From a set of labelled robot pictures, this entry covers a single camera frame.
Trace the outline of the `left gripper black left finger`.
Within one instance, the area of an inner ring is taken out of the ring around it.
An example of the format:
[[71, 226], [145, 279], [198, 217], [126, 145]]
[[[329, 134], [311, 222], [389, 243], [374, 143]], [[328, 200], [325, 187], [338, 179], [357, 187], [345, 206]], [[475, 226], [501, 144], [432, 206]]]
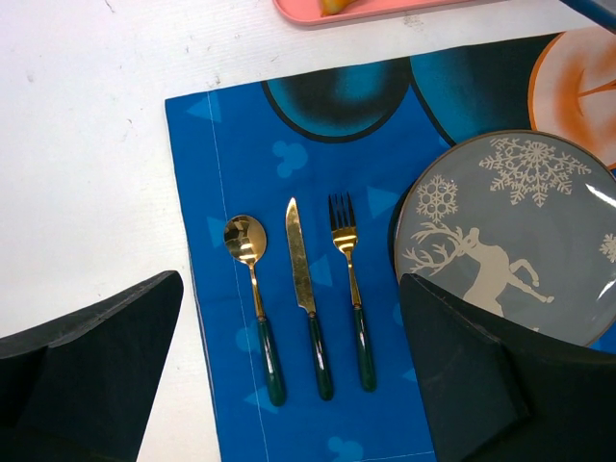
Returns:
[[183, 293], [167, 270], [2, 338], [2, 460], [136, 460]]

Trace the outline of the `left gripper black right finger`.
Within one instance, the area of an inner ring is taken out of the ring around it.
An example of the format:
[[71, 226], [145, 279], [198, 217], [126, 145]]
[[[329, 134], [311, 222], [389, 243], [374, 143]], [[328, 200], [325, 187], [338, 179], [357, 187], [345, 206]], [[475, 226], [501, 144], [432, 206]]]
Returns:
[[401, 317], [440, 461], [612, 461], [615, 356], [534, 332], [417, 274]]

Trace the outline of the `grey reindeer plate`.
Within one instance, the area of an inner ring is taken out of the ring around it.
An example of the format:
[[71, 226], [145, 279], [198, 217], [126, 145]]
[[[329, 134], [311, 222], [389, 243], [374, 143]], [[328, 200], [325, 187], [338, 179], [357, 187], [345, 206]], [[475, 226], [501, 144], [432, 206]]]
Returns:
[[615, 177], [555, 135], [461, 142], [413, 183], [393, 243], [424, 279], [507, 321], [578, 346], [615, 322]]

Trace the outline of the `blue cartoon placemat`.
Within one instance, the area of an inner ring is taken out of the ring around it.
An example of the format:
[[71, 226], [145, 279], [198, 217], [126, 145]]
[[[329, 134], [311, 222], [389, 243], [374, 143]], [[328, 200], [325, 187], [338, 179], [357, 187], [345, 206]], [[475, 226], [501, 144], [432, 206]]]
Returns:
[[[503, 130], [571, 141], [615, 174], [615, 37], [596, 27], [332, 68], [169, 99], [167, 122], [225, 461], [431, 461], [402, 332], [393, 243], [413, 183], [457, 144]], [[328, 196], [349, 193], [353, 264], [377, 376], [362, 388], [345, 256]], [[334, 385], [318, 393], [285, 214], [299, 211]], [[259, 289], [287, 392], [270, 403], [248, 267], [223, 229], [257, 218]]]

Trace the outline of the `large croissant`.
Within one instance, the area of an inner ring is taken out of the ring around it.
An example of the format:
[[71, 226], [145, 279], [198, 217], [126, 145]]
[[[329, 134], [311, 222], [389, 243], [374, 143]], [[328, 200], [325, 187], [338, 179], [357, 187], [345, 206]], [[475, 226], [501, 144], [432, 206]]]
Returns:
[[320, 0], [321, 16], [331, 16], [341, 13], [356, 0]]

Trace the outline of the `pink rectangular tray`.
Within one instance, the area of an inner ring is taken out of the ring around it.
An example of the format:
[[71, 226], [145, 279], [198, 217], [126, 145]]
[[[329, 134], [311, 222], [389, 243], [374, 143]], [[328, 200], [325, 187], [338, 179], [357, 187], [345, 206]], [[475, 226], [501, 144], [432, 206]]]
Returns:
[[448, 12], [498, 3], [499, 1], [353, 1], [341, 12], [327, 15], [321, 10], [321, 1], [272, 2], [281, 17], [294, 26], [306, 29], [370, 21], [406, 13]]

